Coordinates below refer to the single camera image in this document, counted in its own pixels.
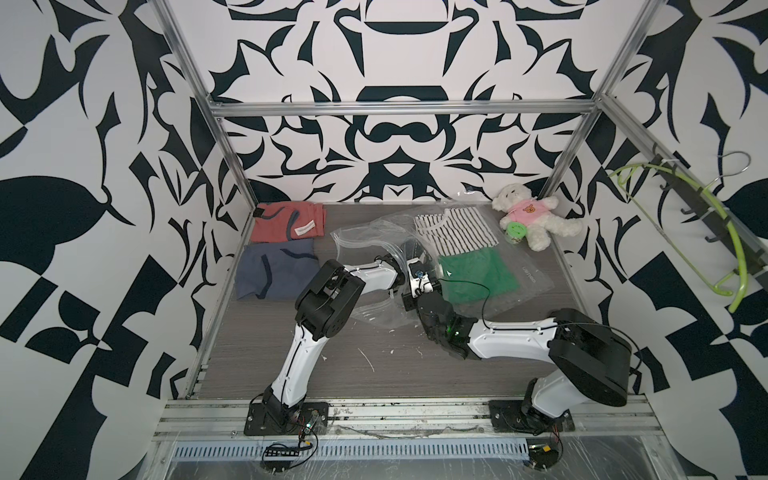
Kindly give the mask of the green garment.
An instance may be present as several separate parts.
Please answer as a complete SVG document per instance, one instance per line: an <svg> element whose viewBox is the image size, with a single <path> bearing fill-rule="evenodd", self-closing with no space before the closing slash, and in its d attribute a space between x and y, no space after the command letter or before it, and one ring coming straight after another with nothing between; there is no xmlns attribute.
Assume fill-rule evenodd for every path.
<svg viewBox="0 0 768 480"><path fill-rule="evenodd" d="M520 284L495 248L440 257L443 297L455 304L482 302L515 292Z"/></svg>

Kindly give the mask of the clear plastic vacuum bag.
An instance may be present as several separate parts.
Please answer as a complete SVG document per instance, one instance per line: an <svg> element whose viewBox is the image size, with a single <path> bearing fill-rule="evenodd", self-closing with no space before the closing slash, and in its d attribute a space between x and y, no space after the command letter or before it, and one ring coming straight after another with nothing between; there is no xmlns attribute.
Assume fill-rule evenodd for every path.
<svg viewBox="0 0 768 480"><path fill-rule="evenodd" d="M363 265L374 261L378 256L394 257L405 276L405 283L391 291L375 291L360 297L352 312L353 320L376 327L395 329L417 324L415 312L406 312L401 295L410 291L407 273L407 261L420 258L432 283L443 280L439 256L434 246L419 235L414 226L414 217L422 214L442 213L446 208L476 207L485 221L495 231L499 251L504 264L519 281L517 291L486 298L482 302L469 304L451 303L456 311L469 317L491 319L511 310L554 286L550 277L542 272L526 250L512 244L499 227L496 212L486 204L446 203L422 205L379 217L367 223L339 228L331 237L336 245L336 258L344 265Z"/></svg>

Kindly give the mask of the blue tank top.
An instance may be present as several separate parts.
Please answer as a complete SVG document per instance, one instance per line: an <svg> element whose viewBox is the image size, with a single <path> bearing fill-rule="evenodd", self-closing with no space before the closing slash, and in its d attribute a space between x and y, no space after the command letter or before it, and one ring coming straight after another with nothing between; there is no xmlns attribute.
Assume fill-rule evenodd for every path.
<svg viewBox="0 0 768 480"><path fill-rule="evenodd" d="M238 300L295 300L319 270L313 239L252 243L240 258L235 295Z"/></svg>

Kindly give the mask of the red tank top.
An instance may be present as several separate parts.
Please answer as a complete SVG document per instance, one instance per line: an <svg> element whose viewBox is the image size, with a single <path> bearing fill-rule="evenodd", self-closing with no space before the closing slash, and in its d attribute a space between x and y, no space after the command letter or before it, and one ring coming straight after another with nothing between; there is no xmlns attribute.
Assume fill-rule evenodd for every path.
<svg viewBox="0 0 768 480"><path fill-rule="evenodd" d="M252 243L281 243L322 237L327 211L306 201L259 203L254 211Z"/></svg>

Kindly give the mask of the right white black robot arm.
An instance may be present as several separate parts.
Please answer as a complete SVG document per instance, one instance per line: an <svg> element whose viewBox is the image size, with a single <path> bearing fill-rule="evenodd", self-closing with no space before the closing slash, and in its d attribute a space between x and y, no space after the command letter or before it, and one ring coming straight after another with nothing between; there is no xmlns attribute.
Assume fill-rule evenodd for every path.
<svg viewBox="0 0 768 480"><path fill-rule="evenodd" d="M427 338L456 358L520 358L555 367L528 383L519 406L492 409L506 431L549 432L587 401L627 404L633 343L575 309L533 322L502 323L459 314L437 286L417 286L402 298Z"/></svg>

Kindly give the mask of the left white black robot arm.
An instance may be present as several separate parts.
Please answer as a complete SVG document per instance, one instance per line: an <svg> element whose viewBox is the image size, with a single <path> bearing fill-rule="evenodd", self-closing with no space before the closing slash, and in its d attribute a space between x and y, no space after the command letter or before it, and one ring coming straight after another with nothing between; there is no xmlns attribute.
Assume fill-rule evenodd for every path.
<svg viewBox="0 0 768 480"><path fill-rule="evenodd" d="M284 429L300 415L311 374L330 338L349 320L358 300L375 291L391 291L405 283L397 260L378 256L363 265L326 261L295 302L296 326L288 355L262 395L269 418Z"/></svg>

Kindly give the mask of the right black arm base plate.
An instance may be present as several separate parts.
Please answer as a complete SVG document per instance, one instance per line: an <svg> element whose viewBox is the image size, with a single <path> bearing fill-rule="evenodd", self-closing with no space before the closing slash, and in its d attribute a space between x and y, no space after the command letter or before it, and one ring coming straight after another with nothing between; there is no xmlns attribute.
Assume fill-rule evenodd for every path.
<svg viewBox="0 0 768 480"><path fill-rule="evenodd" d="M536 411L524 400L491 400L488 402L490 421L497 433L516 432L529 435L572 432L575 424L569 411L550 418Z"/></svg>

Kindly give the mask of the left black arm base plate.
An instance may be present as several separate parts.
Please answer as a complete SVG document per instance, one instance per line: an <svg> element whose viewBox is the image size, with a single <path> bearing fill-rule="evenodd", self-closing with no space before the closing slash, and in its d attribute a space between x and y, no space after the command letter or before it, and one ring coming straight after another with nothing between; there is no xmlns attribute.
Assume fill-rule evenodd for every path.
<svg viewBox="0 0 768 480"><path fill-rule="evenodd" d="M243 428L245 436L322 434L327 429L327 402L303 402L289 409L276 404L251 403Z"/></svg>

